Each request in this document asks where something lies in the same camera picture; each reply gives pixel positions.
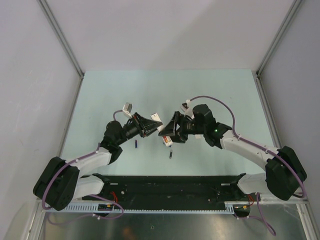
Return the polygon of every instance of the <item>cable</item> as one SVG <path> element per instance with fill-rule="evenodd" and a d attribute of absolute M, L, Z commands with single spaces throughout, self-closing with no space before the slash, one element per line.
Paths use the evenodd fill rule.
<path fill-rule="evenodd" d="M 43 193 L 43 196 L 42 196 L 41 205 L 42 205 L 42 208 L 43 208 L 44 210 L 49 210 L 49 209 L 51 209 L 51 207 L 47 207 L 47 206 L 46 206 L 46 198 L 47 198 L 48 192 L 49 192 L 52 184 L 55 182 L 55 180 L 57 179 L 57 177 L 59 176 L 59 174 L 60 174 L 63 170 L 65 170 L 68 166 L 70 166 L 71 164 L 76 163 L 77 160 L 78 160 L 78 161 L 81 161 L 81 160 L 83 160 L 83 159 L 85 159 L 85 158 L 87 158 L 87 157 L 90 157 L 90 156 L 92 156 L 92 155 L 95 155 L 95 154 L 96 154 L 96 151 L 98 151 L 99 148 L 100 148 L 100 143 L 98 144 L 98 147 L 97 147 L 97 149 L 96 149 L 95 151 L 93 151 L 93 152 L 91 152 L 91 153 L 88 153 L 87 155 L 78 157 L 77 159 L 74 159 L 74 160 L 72 160 L 72 161 L 67 162 L 66 164 L 64 164 L 64 165 L 55 173 L 55 175 L 51 178 L 51 180 L 50 180 L 48 186 L 46 187 L 46 189 L 45 189 L 45 191 L 44 191 L 44 193 Z"/>
<path fill-rule="evenodd" d="M 72 160 L 72 161 L 67 162 L 66 164 L 64 164 L 64 165 L 55 173 L 55 175 L 52 177 L 52 179 L 50 180 L 49 184 L 47 185 L 47 187 L 46 187 L 46 189 L 45 189 L 45 191 L 44 191 L 44 193 L 43 193 L 43 196 L 42 196 L 41 205 L 42 205 L 42 208 L 43 208 L 44 210 L 49 210 L 49 209 L 51 209 L 50 206 L 49 206 L 49 207 L 46 206 L 46 198 L 47 198 L 47 195 L 48 195 L 48 192 L 49 192 L 51 186 L 53 185 L 53 183 L 55 182 L 55 180 L 57 179 L 57 177 L 59 176 L 59 174 L 60 174 L 64 169 L 66 169 L 68 166 L 70 166 L 71 164 L 76 163 L 76 162 L 78 162 L 78 161 L 81 161 L 81 160 L 83 160 L 83 159 L 85 159 L 85 158 L 87 158 L 87 157 L 90 157 L 90 156 L 92 156 L 92 155 L 95 155 L 95 154 L 97 153 L 97 151 L 99 150 L 99 148 L 100 148 L 100 143 L 98 144 L 98 147 L 96 148 L 95 151 L 93 151 L 93 152 L 91 152 L 91 153 L 88 153 L 88 154 L 86 154 L 86 155 L 84 155 L 84 156 L 78 157 L 77 159 L 74 159 L 74 160 Z M 109 203 L 112 203 L 112 204 L 118 206 L 118 207 L 121 209 L 121 213 L 120 213 L 119 215 L 117 215 L 117 216 L 114 216 L 114 217 L 98 216 L 98 219 L 117 219 L 117 218 L 121 217 L 121 216 L 124 214 L 124 209 L 123 209 L 123 207 L 122 207 L 120 204 L 117 203 L 117 202 L 118 202 L 118 198 L 117 198 L 117 196 L 116 196 L 115 194 L 114 194 L 114 196 L 115 196 L 116 202 L 111 201 L 111 200 L 108 200 L 108 199 L 105 199 L 105 198 L 103 198 L 103 197 L 101 197 L 101 196 L 97 196 L 97 195 L 94 195 L 94 194 L 91 194 L 91 195 L 89 195 L 89 196 L 91 196 L 91 197 L 93 197 L 93 198 L 96 198 L 96 199 L 100 199 L 100 200 L 109 202 Z M 76 220 L 78 220 L 78 219 L 81 219 L 81 218 L 84 218 L 84 217 L 88 217 L 88 216 L 92 216 L 92 214 L 85 214 L 85 215 L 82 215 L 82 216 L 80 216 L 80 217 L 77 217 L 77 218 L 75 218 L 75 219 L 73 219 L 73 220 L 71 220 L 71 221 L 63 222 L 63 223 L 54 223 L 54 222 L 51 222 L 50 219 L 49 219 L 49 217 L 48 217 L 48 221 L 49 221 L 49 223 L 51 223 L 51 224 L 53 224 L 53 225 L 61 225 L 61 224 L 68 224 L 68 223 L 71 223 L 71 222 L 73 222 L 73 221 L 76 221 Z"/>
<path fill-rule="evenodd" d="M 117 121 L 117 119 L 116 119 L 116 114 L 121 113 L 121 112 L 122 112 L 122 109 L 115 111 L 115 112 L 113 113 L 113 120 Z"/>
<path fill-rule="evenodd" d="M 196 100 L 196 99 L 200 99 L 200 98 L 211 99 L 211 100 L 214 100 L 214 101 L 222 104 L 222 105 L 229 111 L 229 113 L 230 113 L 231 116 L 232 116 L 232 133 L 233 133 L 233 135 L 234 135 L 237 139 L 239 139 L 239 140 L 241 140 L 241 141 L 243 141 L 243 142 L 245 142 L 245 143 L 247 143 L 247 144 L 250 144 L 250 145 L 252 145 L 252 146 L 254 146 L 254 147 L 256 147 L 256 148 L 258 148 L 258 149 L 260 149 L 260 150 L 262 150 L 262 151 L 264 151 L 264 152 L 266 152 L 266 153 L 269 153 L 269 154 L 271 154 L 272 156 L 274 156 L 274 157 L 276 157 L 277 159 L 279 159 L 280 162 L 281 162 L 282 164 L 284 164 L 284 165 L 289 169 L 289 171 L 290 171 L 290 172 L 292 173 L 292 175 L 295 177 L 295 179 L 297 180 L 297 182 L 299 183 L 299 185 L 300 185 L 300 187 L 301 187 L 301 189 L 302 189 L 302 195 L 296 195 L 296 194 L 294 194 L 294 196 L 297 197 L 297 198 L 305 198 L 305 197 L 307 196 L 307 191 L 306 191 L 306 189 L 305 189 L 305 186 L 304 186 L 303 182 L 300 180 L 299 176 L 296 174 L 296 172 L 293 170 L 293 168 L 292 168 L 282 157 L 278 156 L 278 155 L 275 154 L 273 151 L 270 151 L 270 150 L 268 150 L 267 148 L 265 148 L 265 147 L 263 147 L 263 146 L 260 146 L 259 144 L 256 144 L 255 142 L 252 142 L 252 141 L 247 140 L 247 139 L 245 139 L 245 138 L 243 138 L 243 137 L 240 137 L 240 136 L 236 133 L 236 128 L 235 128 L 235 126 L 236 126 L 236 118 L 235 118 L 235 115 L 234 115 L 234 113 L 232 112 L 231 108 L 228 107 L 228 105 L 226 105 L 223 101 L 221 101 L 221 100 L 219 100 L 219 99 L 217 99 L 217 98 L 214 98 L 214 97 L 212 97 L 212 96 L 207 96 L 207 95 L 200 95 L 200 96 L 193 97 L 193 98 L 190 99 L 190 102 L 192 102 L 193 100 Z M 260 220 L 260 221 L 262 220 L 263 223 L 265 224 L 266 228 L 269 230 L 269 232 L 270 232 L 273 236 L 275 236 L 275 235 L 276 235 L 276 231 L 275 231 L 274 228 L 266 221 L 266 219 L 265 219 L 265 217 L 264 217 L 264 215 L 263 215 L 263 212 L 262 212 L 262 210 L 261 210 L 261 207 L 260 207 L 260 204 L 259 204 L 259 199 L 258 199 L 258 198 L 260 197 L 260 193 L 257 193 L 256 196 L 257 196 L 256 203 L 257 203 L 257 206 L 258 206 L 258 209 L 259 209 L 261 218 L 259 218 L 259 217 L 257 217 L 257 216 L 249 216 L 248 218 L 257 219 L 257 220 Z"/>
<path fill-rule="evenodd" d="M 249 199 L 249 203 L 243 206 L 234 206 L 233 208 L 235 209 L 242 209 L 242 208 L 249 208 L 250 206 L 252 206 L 255 203 L 255 200 L 253 199 L 253 197 L 248 194 L 248 199 Z"/>
<path fill-rule="evenodd" d="M 116 193 L 114 191 L 112 191 L 111 194 L 113 196 L 113 200 L 117 203 L 118 202 L 118 197 L 117 197 Z"/>
<path fill-rule="evenodd" d="M 261 215 L 261 217 L 258 217 L 258 216 L 243 216 L 243 217 L 240 217 L 240 216 L 237 216 L 236 213 L 234 213 L 234 216 L 236 217 L 236 219 L 243 219 L 243 220 L 246 220 L 246 219 L 256 219 L 256 220 L 259 220 L 261 222 L 264 223 L 264 225 L 266 226 L 266 228 L 268 229 L 268 231 L 273 235 L 273 236 L 276 236 L 277 233 L 276 233 L 276 230 L 270 225 L 270 223 L 268 223 L 265 219 L 265 216 L 261 210 L 261 206 L 260 206 L 260 203 L 259 203 L 259 198 L 260 198 L 260 193 L 257 192 L 256 193 L 256 205 L 258 207 L 258 210 L 259 210 L 259 213 Z"/>
<path fill-rule="evenodd" d="M 120 218 L 120 217 L 125 213 L 125 210 L 123 209 L 123 207 L 122 207 L 120 204 L 118 204 L 118 203 L 116 203 L 116 202 L 114 202 L 114 201 L 110 201 L 110 200 L 108 200 L 108 199 L 105 199 L 105 198 L 103 198 L 103 197 L 100 197 L 100 196 L 97 196 L 97 195 L 93 195 L 93 194 L 91 194 L 91 195 L 89 195 L 89 196 L 90 196 L 90 197 L 93 197 L 93 198 L 96 198 L 96 199 L 103 200 L 103 201 L 108 202 L 108 203 L 112 203 L 113 205 L 116 205 L 117 207 L 120 208 L 121 213 L 120 213 L 119 215 L 113 216 L 113 217 L 106 217 L 106 216 L 97 215 L 97 214 L 95 214 L 95 213 L 88 213 L 88 214 L 84 214 L 84 215 L 78 216 L 78 217 L 76 217 L 76 218 L 74 218 L 74 219 L 71 219 L 71 220 L 69 220 L 69 221 L 65 221 L 65 222 L 52 222 L 52 221 L 50 220 L 50 214 L 51 214 L 52 212 L 49 212 L 49 215 L 47 216 L 48 222 L 49 222 L 50 224 L 52 224 L 52 225 L 58 226 L 58 225 L 70 224 L 70 223 L 73 223 L 73 222 L 75 222 L 75 221 L 77 221 L 77 220 L 79 220 L 79 219 L 86 218 L 86 217 L 96 217 L 98 220 L 100 220 L 100 219 L 111 220 L 111 219 Z"/>
<path fill-rule="evenodd" d="M 196 100 L 196 99 L 199 99 L 199 98 L 211 99 L 211 100 L 214 100 L 214 101 L 222 104 L 223 106 L 225 106 L 225 108 L 228 109 L 228 111 L 230 112 L 230 114 L 231 114 L 231 116 L 232 116 L 232 133 L 233 133 L 233 135 L 234 135 L 237 139 L 239 139 L 239 140 L 241 140 L 241 141 L 243 141 L 243 142 L 245 142 L 245 143 L 247 143 L 247 144 L 250 144 L 250 145 L 252 145 L 252 146 L 254 146 L 254 147 L 256 147 L 256 148 L 258 148 L 258 149 L 260 149 L 260 150 L 262 150 L 262 151 L 264 151 L 264 152 L 266 152 L 266 153 L 268 153 L 268 154 L 271 154 L 272 156 L 276 157 L 277 159 L 279 159 L 280 162 L 289 169 L 289 171 L 292 173 L 292 175 L 295 177 L 295 179 L 296 179 L 297 182 L 299 183 L 300 188 L 302 189 L 302 195 L 296 195 L 296 194 L 295 194 L 295 197 L 297 197 L 297 198 L 305 198 L 305 197 L 307 196 L 307 191 L 306 191 L 306 188 L 305 188 L 303 182 L 300 180 L 299 176 L 298 176 L 297 173 L 293 170 L 293 168 L 292 168 L 282 157 L 278 156 L 278 155 L 275 154 L 273 151 L 268 150 L 268 149 L 265 148 L 264 146 L 261 146 L 261 145 L 259 145 L 259 144 L 256 144 L 255 142 L 252 142 L 252 141 L 250 141 L 250 140 L 247 140 L 247 139 L 239 136 L 239 135 L 236 133 L 236 129 L 235 129 L 236 118 L 235 118 L 234 113 L 233 113 L 232 110 L 230 109 L 230 107 L 228 107 L 223 101 L 221 101 L 221 100 L 219 100 L 219 99 L 217 99 L 217 98 L 214 98 L 214 97 L 212 97 L 212 96 L 206 96 L 206 95 L 196 96 L 196 97 L 194 97 L 194 98 L 191 98 L 190 101 L 193 101 L 193 100 Z"/>

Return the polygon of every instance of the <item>red wire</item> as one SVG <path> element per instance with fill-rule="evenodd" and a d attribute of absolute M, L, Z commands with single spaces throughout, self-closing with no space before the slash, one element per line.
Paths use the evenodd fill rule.
<path fill-rule="evenodd" d="M 112 191 L 111 194 L 113 195 L 113 201 L 115 200 L 115 202 L 118 203 L 118 198 L 117 198 L 117 195 L 115 194 L 115 192 Z"/>
<path fill-rule="evenodd" d="M 252 206 L 254 204 L 255 200 L 251 195 L 248 195 L 248 197 L 249 197 L 250 202 L 252 202 L 252 203 L 250 203 L 250 206 Z"/>

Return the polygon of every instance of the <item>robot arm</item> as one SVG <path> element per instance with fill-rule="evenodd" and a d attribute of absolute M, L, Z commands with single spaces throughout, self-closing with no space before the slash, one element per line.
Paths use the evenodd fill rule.
<path fill-rule="evenodd" d="M 42 199 L 53 177 L 63 166 L 66 168 L 54 179 L 45 198 L 45 202 L 57 211 L 64 209 L 73 199 L 107 192 L 110 182 L 105 176 L 98 173 L 84 176 L 117 160 L 122 152 L 120 145 L 127 140 L 137 135 L 147 137 L 161 125 L 162 122 L 146 119 L 137 112 L 124 126 L 118 121 L 109 122 L 96 151 L 76 158 L 68 166 L 69 161 L 60 157 L 52 158 L 34 186 L 33 194 Z"/>
<path fill-rule="evenodd" d="M 167 126 L 159 132 L 159 136 L 169 136 L 174 143 L 185 143 L 188 135 L 203 135 L 211 147 L 226 149 L 257 164 L 265 173 L 241 174 L 237 183 L 238 188 L 245 194 L 255 192 L 271 192 L 282 200 L 288 200 L 298 189 L 299 183 L 295 176 L 276 157 L 268 153 L 271 151 L 283 158 L 295 171 L 303 182 L 307 174 L 303 169 L 297 155 L 290 147 L 278 149 L 273 146 L 264 146 L 266 151 L 260 150 L 253 141 L 240 140 L 236 137 L 230 126 L 216 122 L 211 110 L 206 104 L 200 104 L 185 109 L 185 115 L 176 111 Z"/>

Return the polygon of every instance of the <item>reflective metal floor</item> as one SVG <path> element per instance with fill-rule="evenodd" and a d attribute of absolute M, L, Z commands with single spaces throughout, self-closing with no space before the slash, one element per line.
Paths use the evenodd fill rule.
<path fill-rule="evenodd" d="M 39 240 L 305 240 L 296 205 L 263 205 L 273 237 L 254 219 L 237 220 L 225 214 L 125 214 L 114 220 L 79 219 L 67 225 L 51 225 L 45 218 Z M 52 213 L 61 223 L 78 213 Z M 257 206 L 251 215 L 258 216 Z"/>

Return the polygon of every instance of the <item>white ceiling panel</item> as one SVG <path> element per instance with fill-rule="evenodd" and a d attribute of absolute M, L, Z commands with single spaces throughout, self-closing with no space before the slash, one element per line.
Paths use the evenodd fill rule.
<path fill-rule="evenodd" d="M 293 0 L 49 0 L 82 69 L 252 69 Z"/>

